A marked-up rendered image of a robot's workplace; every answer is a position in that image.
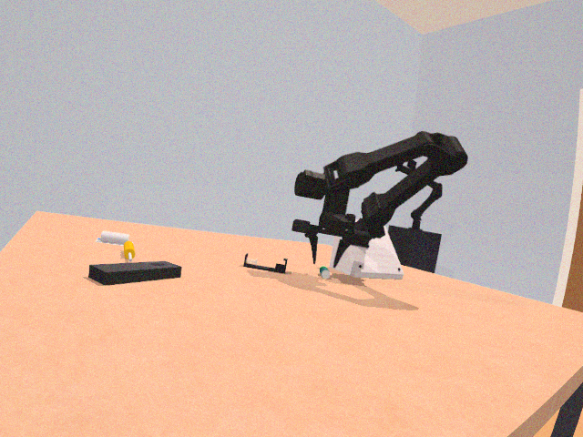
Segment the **green cylindrical battery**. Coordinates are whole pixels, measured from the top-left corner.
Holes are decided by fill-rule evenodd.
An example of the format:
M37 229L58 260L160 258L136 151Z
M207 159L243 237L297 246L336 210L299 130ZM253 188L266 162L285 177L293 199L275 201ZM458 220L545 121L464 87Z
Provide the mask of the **green cylindrical battery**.
M324 267L324 266L320 267L320 272L321 272L323 278L328 279L330 277L331 272L329 271L329 269L327 267Z

